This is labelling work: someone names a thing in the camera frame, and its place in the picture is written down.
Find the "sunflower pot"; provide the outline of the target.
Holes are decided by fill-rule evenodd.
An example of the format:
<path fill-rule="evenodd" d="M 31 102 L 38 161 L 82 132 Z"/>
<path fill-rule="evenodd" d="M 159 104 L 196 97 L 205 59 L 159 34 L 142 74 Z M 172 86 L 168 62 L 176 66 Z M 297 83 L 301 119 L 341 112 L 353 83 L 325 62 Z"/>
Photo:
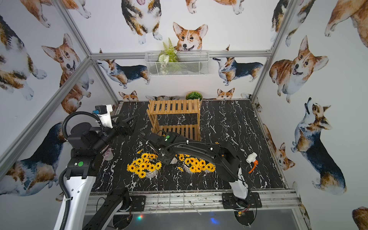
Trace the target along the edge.
<path fill-rule="evenodd" d="M 191 174 L 194 173 L 212 173 L 215 172 L 216 167 L 212 163 L 208 163 L 205 160 L 189 157 L 184 161 L 185 170 Z"/>
<path fill-rule="evenodd" d="M 155 153 L 145 152 L 143 149 L 136 153 L 135 158 L 126 167 L 126 171 L 137 175 L 139 178 L 153 178 L 163 167 Z"/>
<path fill-rule="evenodd" d="M 196 172 L 196 167 L 194 165 L 194 158 L 185 154 L 178 154 L 177 159 L 179 160 L 179 165 L 177 169 L 180 172 L 186 172 L 189 174 L 194 174 Z"/>

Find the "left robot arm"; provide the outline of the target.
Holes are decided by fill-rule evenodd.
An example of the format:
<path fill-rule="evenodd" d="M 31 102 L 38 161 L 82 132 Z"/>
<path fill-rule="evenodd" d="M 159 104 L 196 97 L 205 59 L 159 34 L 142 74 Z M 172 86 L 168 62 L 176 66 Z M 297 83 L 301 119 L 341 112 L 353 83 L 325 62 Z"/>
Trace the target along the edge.
<path fill-rule="evenodd" d="M 90 116 L 99 126 L 80 123 L 68 134 L 67 123 L 76 115 Z M 89 195 L 102 165 L 103 154 L 116 137 L 133 134 L 138 117 L 133 116 L 117 124 L 113 122 L 111 126 L 104 125 L 101 121 L 103 118 L 111 119 L 111 116 L 109 113 L 100 115 L 97 110 L 93 113 L 78 111 L 67 116 L 62 123 L 62 134 L 72 150 L 71 160 L 59 176 L 64 198 L 54 227 L 56 230 L 104 230 L 119 208 L 128 208 L 130 205 L 127 189 L 114 190 L 108 194 L 88 224 L 83 225 Z"/>

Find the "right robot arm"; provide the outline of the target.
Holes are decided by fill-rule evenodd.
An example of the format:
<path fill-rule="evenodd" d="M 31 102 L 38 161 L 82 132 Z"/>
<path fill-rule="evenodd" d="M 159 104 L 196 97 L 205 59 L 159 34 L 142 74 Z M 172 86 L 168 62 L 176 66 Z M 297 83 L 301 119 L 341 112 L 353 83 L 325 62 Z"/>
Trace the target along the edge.
<path fill-rule="evenodd" d="M 245 200 L 248 197 L 248 185 L 242 177 L 240 158 L 230 144 L 200 142 L 175 132 L 167 132 L 164 136 L 150 133 L 141 139 L 158 154 L 158 160 L 165 165 L 169 165 L 179 154 L 199 158 L 215 165 L 218 177 L 229 182 L 236 198 Z"/>

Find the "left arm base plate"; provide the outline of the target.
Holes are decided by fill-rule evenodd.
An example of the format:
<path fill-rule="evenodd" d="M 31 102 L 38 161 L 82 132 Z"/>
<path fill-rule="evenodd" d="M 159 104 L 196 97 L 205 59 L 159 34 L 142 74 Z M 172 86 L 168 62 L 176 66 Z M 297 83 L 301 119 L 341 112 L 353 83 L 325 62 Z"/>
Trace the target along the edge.
<path fill-rule="evenodd" d="M 143 212 L 146 204 L 145 195 L 134 195 L 130 197 L 130 203 L 128 206 L 128 212 Z"/>

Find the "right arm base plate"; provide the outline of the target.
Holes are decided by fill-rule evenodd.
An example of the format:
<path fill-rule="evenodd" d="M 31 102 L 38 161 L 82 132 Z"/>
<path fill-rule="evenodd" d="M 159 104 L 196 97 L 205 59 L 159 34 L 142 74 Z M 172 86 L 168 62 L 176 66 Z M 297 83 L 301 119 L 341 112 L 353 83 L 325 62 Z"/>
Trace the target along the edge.
<path fill-rule="evenodd" d="M 256 192 L 248 192 L 246 199 L 237 198 L 233 193 L 222 193 L 221 201 L 225 209 L 233 209 L 241 211 L 248 208 L 261 208 L 262 202 L 260 196 Z"/>

